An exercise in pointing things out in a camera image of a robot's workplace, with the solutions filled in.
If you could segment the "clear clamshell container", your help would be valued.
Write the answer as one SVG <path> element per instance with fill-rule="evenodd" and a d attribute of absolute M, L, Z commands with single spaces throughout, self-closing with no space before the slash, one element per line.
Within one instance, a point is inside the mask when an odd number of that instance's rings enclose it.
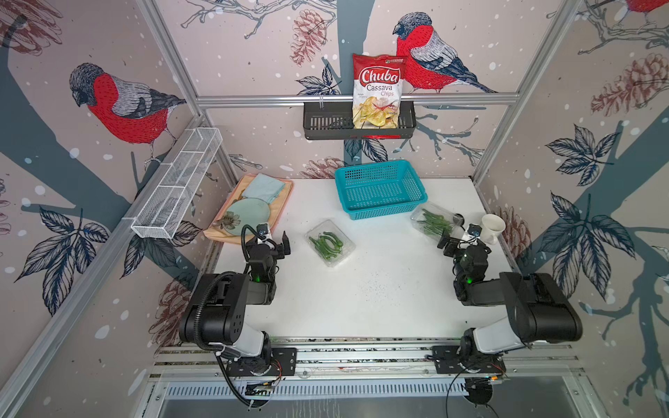
<path fill-rule="evenodd" d="M 309 230 L 305 239 L 329 268 L 341 264 L 356 249 L 355 243 L 331 219 Z"/>
<path fill-rule="evenodd" d="M 444 232 L 458 239 L 465 233 L 462 214 L 455 214 L 430 201 L 419 205 L 411 214 L 410 220 L 417 231 L 435 241 L 439 241 Z"/>

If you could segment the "teal plastic basket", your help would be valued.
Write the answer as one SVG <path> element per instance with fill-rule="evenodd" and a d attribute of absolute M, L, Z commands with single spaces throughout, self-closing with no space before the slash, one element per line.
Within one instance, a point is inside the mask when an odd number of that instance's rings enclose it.
<path fill-rule="evenodd" d="M 406 160 L 342 167 L 334 181 L 341 206 L 353 220 L 411 212 L 428 201 L 420 177 Z"/>

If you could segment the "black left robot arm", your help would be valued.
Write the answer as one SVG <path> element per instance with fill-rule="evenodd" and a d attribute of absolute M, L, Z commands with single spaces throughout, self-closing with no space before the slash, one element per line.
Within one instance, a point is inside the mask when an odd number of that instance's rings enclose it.
<path fill-rule="evenodd" d="M 278 261 L 291 254 L 289 237 L 278 243 L 254 238 L 242 247 L 241 273 L 203 275 L 179 323 L 179 339 L 221 357 L 232 377 L 293 376 L 294 348 L 274 348 L 267 332 L 247 324 L 248 306 L 268 306 L 275 298 Z"/>

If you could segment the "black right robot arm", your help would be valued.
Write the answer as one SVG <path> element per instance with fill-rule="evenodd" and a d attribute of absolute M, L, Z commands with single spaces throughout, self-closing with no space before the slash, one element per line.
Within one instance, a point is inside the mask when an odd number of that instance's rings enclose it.
<path fill-rule="evenodd" d="M 459 347 L 437 346 L 430 360 L 439 374 L 505 372 L 502 355 L 529 348 L 537 341 L 573 342 L 581 339 L 583 325 L 575 309 L 547 273 L 502 272 L 487 280 L 491 249 L 482 240 L 462 240 L 443 231 L 437 244 L 454 261 L 453 287 L 466 307 L 503 306 L 505 318 L 484 327 L 467 329 Z"/>

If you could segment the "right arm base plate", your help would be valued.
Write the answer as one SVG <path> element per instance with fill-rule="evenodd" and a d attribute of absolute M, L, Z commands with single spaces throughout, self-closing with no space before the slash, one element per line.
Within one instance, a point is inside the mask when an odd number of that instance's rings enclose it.
<path fill-rule="evenodd" d="M 501 376 L 506 373 L 502 355 L 486 355 L 477 351 L 464 355 L 460 351 L 460 347 L 453 345 L 433 346 L 425 358 L 434 364 L 437 374 Z"/>

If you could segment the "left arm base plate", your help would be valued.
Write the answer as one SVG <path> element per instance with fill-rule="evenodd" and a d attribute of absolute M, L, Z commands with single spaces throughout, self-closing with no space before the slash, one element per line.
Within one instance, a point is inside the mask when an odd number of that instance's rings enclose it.
<path fill-rule="evenodd" d="M 269 356 L 241 357 L 226 364 L 230 377 L 270 378 L 294 376 L 296 348 L 272 348 Z"/>

